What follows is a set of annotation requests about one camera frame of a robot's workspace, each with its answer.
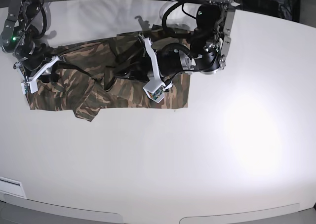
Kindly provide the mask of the camouflage T-shirt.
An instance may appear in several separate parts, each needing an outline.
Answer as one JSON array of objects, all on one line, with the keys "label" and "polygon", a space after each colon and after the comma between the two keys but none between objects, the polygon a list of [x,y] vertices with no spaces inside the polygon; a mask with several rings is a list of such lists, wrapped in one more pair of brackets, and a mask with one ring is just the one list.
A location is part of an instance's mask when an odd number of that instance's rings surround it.
[{"label": "camouflage T-shirt", "polygon": [[55,76],[37,81],[38,90],[27,93],[32,110],[67,111],[92,121],[101,109],[111,108],[186,108],[190,76],[178,75],[160,103],[150,100],[144,84],[115,78],[116,57],[129,53],[139,43],[139,32],[59,46],[52,53],[62,57],[54,65]]}]

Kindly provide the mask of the white label plate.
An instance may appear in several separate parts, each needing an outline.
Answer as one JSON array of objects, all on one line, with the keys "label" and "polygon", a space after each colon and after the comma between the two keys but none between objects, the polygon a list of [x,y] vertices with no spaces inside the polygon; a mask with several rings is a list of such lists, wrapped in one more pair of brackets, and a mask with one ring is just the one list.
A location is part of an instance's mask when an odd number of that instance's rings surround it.
[{"label": "white label plate", "polygon": [[23,199],[27,198],[22,183],[6,177],[0,178],[0,191],[11,196]]}]

